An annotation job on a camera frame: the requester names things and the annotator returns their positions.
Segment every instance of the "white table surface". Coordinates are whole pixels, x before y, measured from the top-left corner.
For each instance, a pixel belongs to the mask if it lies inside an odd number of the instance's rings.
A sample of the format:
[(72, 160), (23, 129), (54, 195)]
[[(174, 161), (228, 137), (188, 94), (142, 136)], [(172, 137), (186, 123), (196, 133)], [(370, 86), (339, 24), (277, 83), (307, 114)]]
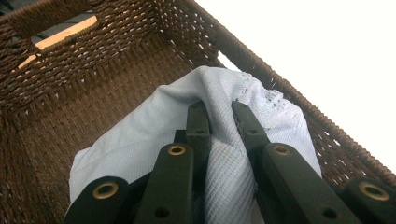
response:
[(396, 1), (196, 2), (396, 173)]

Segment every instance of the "dark floor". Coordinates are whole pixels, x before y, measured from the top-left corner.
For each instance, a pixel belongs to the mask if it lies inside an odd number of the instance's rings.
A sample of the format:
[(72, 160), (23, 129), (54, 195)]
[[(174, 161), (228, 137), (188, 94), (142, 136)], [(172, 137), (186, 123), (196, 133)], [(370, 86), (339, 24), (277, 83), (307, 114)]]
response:
[[(38, 1), (40, 1), (40, 0), (0, 0), (0, 15), (7, 14), (10, 12), (10, 9), (7, 7), (7, 3), (9, 3), (9, 6), (11, 6), (12, 8), (18, 9), (21, 7), (29, 6), (29, 5), (33, 4), (34, 2), (38, 2)], [(43, 40), (50, 35), (55, 35), (76, 23), (79, 23), (81, 21), (88, 19), (91, 16), (92, 16), (91, 11), (88, 11), (86, 13), (78, 15), (68, 21), (65, 21), (64, 23), (53, 26), (46, 31), (43, 31), (39, 34), (32, 36), (32, 41), (34, 43), (37, 43), (38, 41)]]

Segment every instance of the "wicker basket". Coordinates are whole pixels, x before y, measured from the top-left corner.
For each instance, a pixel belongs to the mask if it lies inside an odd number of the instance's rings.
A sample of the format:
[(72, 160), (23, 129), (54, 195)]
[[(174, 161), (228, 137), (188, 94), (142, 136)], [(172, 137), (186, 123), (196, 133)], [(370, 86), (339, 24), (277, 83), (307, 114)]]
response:
[[(78, 34), (43, 50), (30, 40), (89, 9), (98, 22)], [(0, 223), (61, 222), (77, 151), (159, 85), (222, 66), (219, 50), (304, 111), (328, 183), (367, 175), (396, 186), (390, 170), (191, 0), (41, 1), (0, 18), (0, 41)]]

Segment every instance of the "garment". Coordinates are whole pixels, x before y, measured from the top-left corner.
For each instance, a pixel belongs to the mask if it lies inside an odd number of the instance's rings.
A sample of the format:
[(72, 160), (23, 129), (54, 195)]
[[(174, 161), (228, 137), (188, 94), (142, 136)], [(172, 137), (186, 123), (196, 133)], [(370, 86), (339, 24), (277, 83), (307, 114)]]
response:
[(211, 128), (206, 175), (206, 223), (260, 223), (255, 181), (233, 120), (232, 101), (248, 105), (271, 142), (295, 147), (320, 175), (316, 153), (301, 109), (266, 90), (250, 74), (201, 66), (167, 86), (75, 157), (70, 173), (73, 202), (93, 180), (113, 175), (134, 182), (150, 172), (159, 150), (185, 129), (188, 106), (203, 101)]

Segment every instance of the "light blue cloth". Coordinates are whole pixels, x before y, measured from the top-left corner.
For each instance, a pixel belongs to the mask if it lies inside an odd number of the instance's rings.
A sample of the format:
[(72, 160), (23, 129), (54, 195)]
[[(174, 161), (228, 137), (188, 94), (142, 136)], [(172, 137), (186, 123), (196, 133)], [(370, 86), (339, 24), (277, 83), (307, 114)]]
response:
[(188, 106), (201, 100), (212, 131), (205, 189), (206, 223), (262, 222), (253, 198), (253, 172), (233, 120), (234, 100), (250, 106), (271, 142), (295, 147), (320, 175), (298, 106), (284, 100), (281, 92), (266, 90), (250, 74), (202, 66), (159, 87), (92, 147), (76, 155), (69, 181), (71, 202), (102, 176), (114, 175), (131, 183), (150, 172), (159, 150), (173, 142), (175, 130), (185, 129)]

